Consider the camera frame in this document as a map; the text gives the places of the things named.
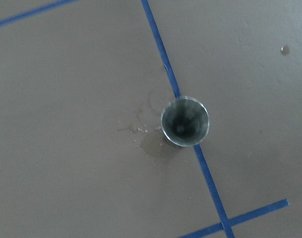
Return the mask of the steel double jigger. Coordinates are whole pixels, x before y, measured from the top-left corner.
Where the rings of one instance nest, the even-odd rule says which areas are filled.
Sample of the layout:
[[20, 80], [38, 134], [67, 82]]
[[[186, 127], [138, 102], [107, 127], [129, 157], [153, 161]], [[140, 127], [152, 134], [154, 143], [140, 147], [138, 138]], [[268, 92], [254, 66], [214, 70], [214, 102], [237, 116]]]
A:
[[181, 96], [170, 101], [161, 112], [160, 123], [164, 136], [179, 147], [201, 143], [210, 129], [206, 107], [189, 96]]

